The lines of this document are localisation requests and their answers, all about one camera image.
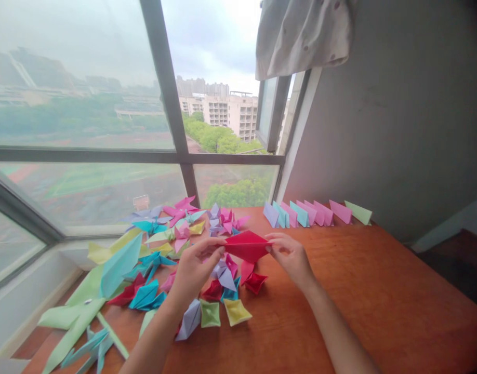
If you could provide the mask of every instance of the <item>apartment building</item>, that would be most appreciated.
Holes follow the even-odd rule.
[[[211,126],[230,127],[243,141],[255,139],[258,114],[258,98],[246,96],[245,92],[231,91],[230,96],[193,94],[180,97],[181,110],[188,115],[204,114],[204,122]]]

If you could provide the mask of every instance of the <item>sky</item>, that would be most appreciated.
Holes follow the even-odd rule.
[[[259,92],[259,0],[162,0],[176,75]],[[155,69],[136,0],[0,0],[0,52],[25,47],[78,78],[152,85]]]

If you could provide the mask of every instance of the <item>red origami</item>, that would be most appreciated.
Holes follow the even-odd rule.
[[[257,295],[266,279],[268,279],[267,276],[252,273],[249,279],[245,281],[245,286]]]
[[[242,265],[240,265],[240,284],[244,284],[246,280],[249,279],[250,275],[254,271],[254,264],[247,262],[247,261],[242,261]]]
[[[218,279],[211,282],[208,289],[202,294],[202,298],[207,301],[220,301],[223,294],[223,286]]]
[[[267,255],[266,246],[271,245],[266,239],[249,230],[227,238],[226,242],[224,247],[228,253],[250,263],[255,263]]]
[[[123,306],[130,303],[138,292],[138,288],[145,284],[145,278],[141,273],[138,273],[133,283],[129,286],[124,287],[124,291],[117,295],[112,300],[108,301],[109,305],[119,305]]]

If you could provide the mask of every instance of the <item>window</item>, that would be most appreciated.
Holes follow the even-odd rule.
[[[251,128],[269,92],[254,79],[260,12],[0,0],[0,246],[19,243],[3,274],[66,238],[122,234],[147,206],[271,201],[285,156]]]

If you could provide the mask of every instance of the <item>wooden table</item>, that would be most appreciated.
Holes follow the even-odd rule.
[[[233,210],[237,218],[252,215],[247,228],[259,235],[284,231],[304,244],[317,278],[383,372],[465,373],[477,368],[477,305],[381,227],[355,219],[344,225],[336,218],[335,227],[272,229],[262,208]],[[207,235],[206,229],[192,239]],[[171,271],[160,269],[156,276],[163,282]],[[253,318],[231,328],[221,305],[221,328],[198,327],[187,341],[175,342],[164,373],[333,372],[301,292],[270,256],[260,259],[255,271],[269,276],[259,295],[239,290]],[[144,313],[105,305],[102,314],[132,350]],[[98,321],[92,327],[100,329]],[[62,335],[54,331],[24,373],[40,373]],[[83,336],[77,346],[84,341]],[[60,372],[74,373],[82,362]],[[103,372],[118,372],[123,362],[112,348]]]

